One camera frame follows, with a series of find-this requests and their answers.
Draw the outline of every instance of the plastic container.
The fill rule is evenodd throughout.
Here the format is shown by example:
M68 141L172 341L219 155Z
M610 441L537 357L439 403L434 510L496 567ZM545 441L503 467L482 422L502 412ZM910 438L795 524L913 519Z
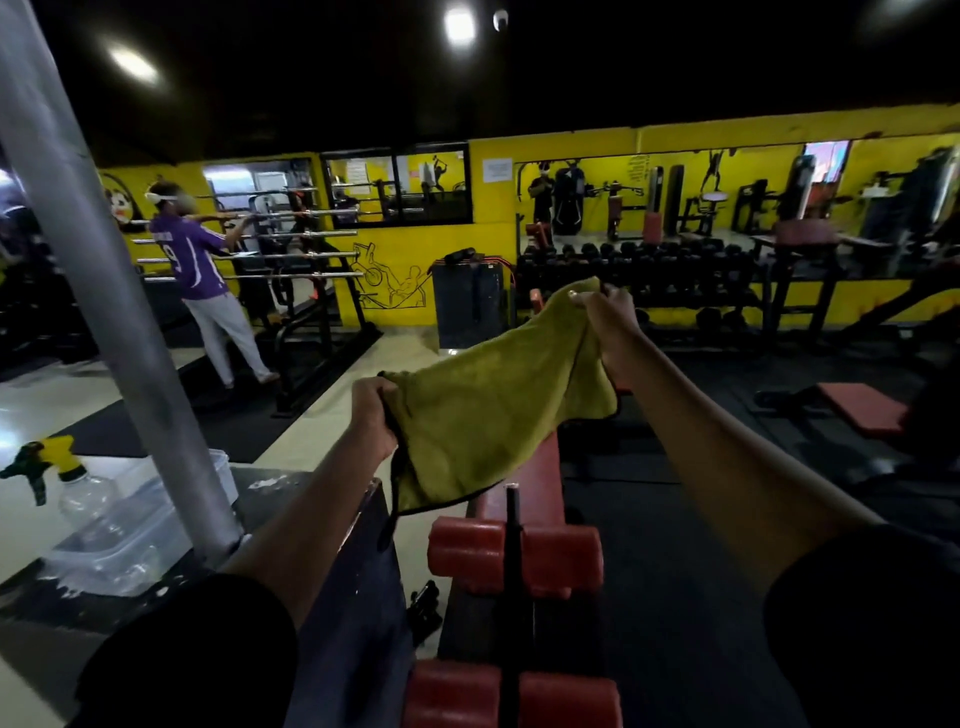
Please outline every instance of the plastic container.
M224 491L231 502L235 501L236 483L227 454L211 450L210 455ZM105 536L100 521L114 523L119 530L111 530ZM89 538L88 529L97 531L98 538ZM93 543L97 550L92 550ZM58 579L71 591L139 596L191 547L163 482L154 476L132 495L118 501L101 519L84 526L44 554L42 577Z

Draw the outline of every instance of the red foam roller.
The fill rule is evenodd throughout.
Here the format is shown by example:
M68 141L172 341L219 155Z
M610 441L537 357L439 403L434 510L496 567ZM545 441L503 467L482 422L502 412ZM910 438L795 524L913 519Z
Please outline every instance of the red foam roller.
M621 728L620 693L602 677L520 674L517 728Z
M447 660L420 660L407 682L403 728L496 728L500 670Z
M437 576L464 579L474 594L499 594L506 538L506 523L440 516L430 529L426 563Z
M643 216L643 242L659 245L663 242L663 218L659 212Z
M569 598L603 586L603 548L590 525L528 525L521 536L523 583L531 596Z

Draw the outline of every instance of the black sleeve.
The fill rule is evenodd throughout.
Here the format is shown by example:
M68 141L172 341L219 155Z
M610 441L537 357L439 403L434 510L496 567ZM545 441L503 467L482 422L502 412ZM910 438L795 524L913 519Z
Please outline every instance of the black sleeve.
M297 631L279 600L216 574L94 653L70 725L281 726L296 670Z
M788 569L767 640L814 728L960 722L960 549L892 525Z

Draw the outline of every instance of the metal pole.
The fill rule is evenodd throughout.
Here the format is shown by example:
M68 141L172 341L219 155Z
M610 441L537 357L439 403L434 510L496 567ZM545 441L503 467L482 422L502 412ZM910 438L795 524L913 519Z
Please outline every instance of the metal pole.
M0 143L198 556L217 566L242 529L27 0L0 0L0 99Z

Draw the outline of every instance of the green spray nozzle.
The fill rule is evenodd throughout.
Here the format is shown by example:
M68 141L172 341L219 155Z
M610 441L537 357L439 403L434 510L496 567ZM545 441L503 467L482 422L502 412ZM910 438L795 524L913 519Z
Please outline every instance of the green spray nozzle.
M13 462L0 471L0 478L26 475L34 491L36 505L47 502L47 487L43 474L51 465L60 471L60 480L68 482L86 474L86 468L70 451L73 438L69 435L48 437L45 440L27 443L14 457Z
M34 500L37 505L47 502L47 487L43 482L43 473L52 465L40 458L41 452L43 452L42 443L27 443L20 448L13 462L0 471L0 478L4 479L14 475L26 475L30 481L30 487L34 490Z

